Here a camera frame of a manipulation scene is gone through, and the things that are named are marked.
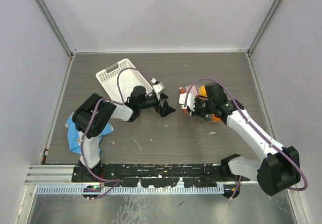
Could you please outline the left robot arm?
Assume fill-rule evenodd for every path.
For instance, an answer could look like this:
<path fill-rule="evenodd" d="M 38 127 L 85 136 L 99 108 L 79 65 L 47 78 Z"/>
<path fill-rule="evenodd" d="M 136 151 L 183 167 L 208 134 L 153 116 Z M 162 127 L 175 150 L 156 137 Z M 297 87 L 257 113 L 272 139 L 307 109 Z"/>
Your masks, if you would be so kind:
<path fill-rule="evenodd" d="M 141 110 L 149 108 L 153 108 L 160 117 L 176 111 L 169 105 L 166 94 L 155 91 L 148 94 L 143 86 L 135 86 L 124 103 L 107 100 L 93 93 L 71 117 L 81 141 L 80 159 L 75 175 L 90 182 L 102 180 L 99 143 L 109 120 L 133 122 L 140 116 Z"/>

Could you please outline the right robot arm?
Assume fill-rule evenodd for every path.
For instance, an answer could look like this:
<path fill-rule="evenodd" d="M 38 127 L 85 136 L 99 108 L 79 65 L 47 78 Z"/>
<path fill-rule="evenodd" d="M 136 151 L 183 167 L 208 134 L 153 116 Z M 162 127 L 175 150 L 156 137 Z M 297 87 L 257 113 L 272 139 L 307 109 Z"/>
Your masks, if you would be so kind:
<path fill-rule="evenodd" d="M 235 154 L 223 159 L 224 166 L 220 169 L 223 179 L 231 181 L 238 175 L 255 180 L 270 196 L 302 180 L 298 151 L 269 136 L 238 100 L 228 98 L 220 84 L 206 84 L 195 96 L 192 112 L 198 117 L 213 115 L 219 118 L 238 133 L 258 157 L 253 161 Z"/>

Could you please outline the clear zip top bag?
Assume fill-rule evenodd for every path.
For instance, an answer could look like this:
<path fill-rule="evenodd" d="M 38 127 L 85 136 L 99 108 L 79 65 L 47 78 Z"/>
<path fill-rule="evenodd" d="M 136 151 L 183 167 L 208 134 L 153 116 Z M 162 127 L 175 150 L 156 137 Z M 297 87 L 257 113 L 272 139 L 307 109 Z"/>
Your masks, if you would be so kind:
<path fill-rule="evenodd" d="M 188 100 L 187 102 L 187 107 L 184 107 L 184 101 L 185 101 L 185 96 L 186 92 L 189 89 L 190 86 L 186 87 L 179 87 L 180 95 L 179 95 L 179 104 L 181 105 L 181 109 L 190 116 L 196 116 L 201 118 L 203 121 L 212 123 L 212 122 L 221 122 L 220 118 L 217 118 L 213 113 L 210 113 L 209 110 L 207 110 L 207 93 L 205 90 L 204 85 L 196 85 L 193 86 L 191 91 L 189 92 L 189 95 L 192 94 L 195 98 L 195 103 L 194 103 L 194 109 L 193 111 L 191 110 L 190 106 L 191 102 Z"/>

